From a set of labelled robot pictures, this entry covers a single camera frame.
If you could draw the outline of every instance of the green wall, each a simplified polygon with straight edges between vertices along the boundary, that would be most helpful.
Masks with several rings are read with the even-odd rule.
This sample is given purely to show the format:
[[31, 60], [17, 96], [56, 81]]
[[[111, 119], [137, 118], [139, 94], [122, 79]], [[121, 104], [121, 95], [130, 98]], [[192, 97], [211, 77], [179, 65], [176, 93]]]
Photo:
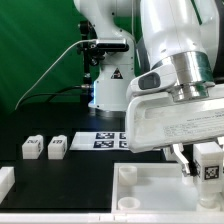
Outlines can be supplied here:
[[[0, 116], [10, 113], [57, 57], [80, 39], [82, 17], [72, 0], [0, 1]], [[81, 83], [81, 57], [75, 51], [32, 93], [55, 92]]]

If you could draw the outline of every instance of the white cube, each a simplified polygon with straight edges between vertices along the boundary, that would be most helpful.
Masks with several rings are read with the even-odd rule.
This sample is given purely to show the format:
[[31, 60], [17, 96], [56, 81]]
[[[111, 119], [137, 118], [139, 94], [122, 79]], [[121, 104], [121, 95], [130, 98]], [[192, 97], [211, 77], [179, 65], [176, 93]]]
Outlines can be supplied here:
[[194, 145], [194, 163], [197, 176], [194, 183], [200, 193], [222, 191], [223, 150], [215, 142]]
[[53, 137], [48, 145], [48, 159], [63, 159], [67, 151], [67, 137], [60, 135]]
[[2, 167], [0, 170], [0, 204], [15, 183], [13, 167]]
[[23, 159], [38, 159], [43, 148], [43, 136], [30, 136], [22, 146]]

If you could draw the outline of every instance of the black cable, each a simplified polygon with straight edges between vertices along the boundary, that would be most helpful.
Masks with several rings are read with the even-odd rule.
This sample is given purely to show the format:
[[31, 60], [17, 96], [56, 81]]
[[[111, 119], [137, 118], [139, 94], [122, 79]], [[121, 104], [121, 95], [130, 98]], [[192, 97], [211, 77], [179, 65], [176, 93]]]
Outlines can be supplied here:
[[[57, 93], [64, 93], [64, 92], [67, 92], [67, 91], [69, 91], [69, 90], [73, 90], [73, 89], [81, 89], [81, 86], [70, 86], [70, 87], [66, 87], [66, 88], [64, 88], [64, 89], [61, 89], [61, 90], [57, 91], [55, 94], [57, 94]], [[51, 100], [53, 100], [56, 96], [57, 96], [57, 95], [52, 95], [52, 96], [50, 96], [50, 97], [46, 100], [46, 102], [49, 103], [49, 102], [50, 102]]]
[[39, 97], [39, 96], [80, 96], [80, 94], [72, 94], [72, 93], [39, 93], [39, 94], [35, 94], [32, 96], [28, 96], [26, 98], [24, 98], [23, 100], [20, 101], [20, 103], [18, 104], [18, 108], [27, 100], [34, 98], [34, 97]]

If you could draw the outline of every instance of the table surface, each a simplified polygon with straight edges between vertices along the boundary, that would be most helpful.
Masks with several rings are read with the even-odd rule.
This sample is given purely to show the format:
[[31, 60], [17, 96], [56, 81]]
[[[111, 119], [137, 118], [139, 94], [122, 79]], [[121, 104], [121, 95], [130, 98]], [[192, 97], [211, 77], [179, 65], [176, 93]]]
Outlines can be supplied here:
[[[16, 183], [0, 205], [0, 213], [110, 212], [116, 162], [161, 162], [160, 151], [70, 151], [63, 160], [48, 160], [53, 136], [66, 135], [68, 146], [77, 131], [121, 131], [123, 118], [89, 114], [79, 103], [32, 103], [0, 123], [0, 168], [15, 167]], [[44, 136], [38, 160], [22, 159], [28, 136]]]

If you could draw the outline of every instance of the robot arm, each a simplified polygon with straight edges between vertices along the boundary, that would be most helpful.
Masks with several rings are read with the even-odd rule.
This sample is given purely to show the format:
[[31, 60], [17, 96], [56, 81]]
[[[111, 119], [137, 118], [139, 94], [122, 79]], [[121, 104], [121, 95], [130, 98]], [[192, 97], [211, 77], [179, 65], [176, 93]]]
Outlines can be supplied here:
[[[89, 107], [103, 116], [125, 113], [128, 106], [126, 91], [135, 77], [135, 42], [131, 34], [114, 24], [113, 19], [115, 16], [131, 16], [132, 4], [130, 0], [74, 0], [74, 3], [96, 31], [98, 40], [93, 47], [105, 50], [104, 60], [100, 61], [100, 75], [94, 83], [94, 100]], [[126, 52], [117, 49], [118, 45], [127, 46]]]
[[[129, 148], [142, 152], [223, 136], [223, 86], [213, 81], [191, 1], [142, 0], [141, 19], [152, 70], [132, 80], [128, 88], [132, 96], [126, 115]], [[173, 79], [165, 85], [168, 75]], [[158, 86], [147, 84], [150, 79], [158, 83], [159, 78], [152, 78], [158, 76]]]

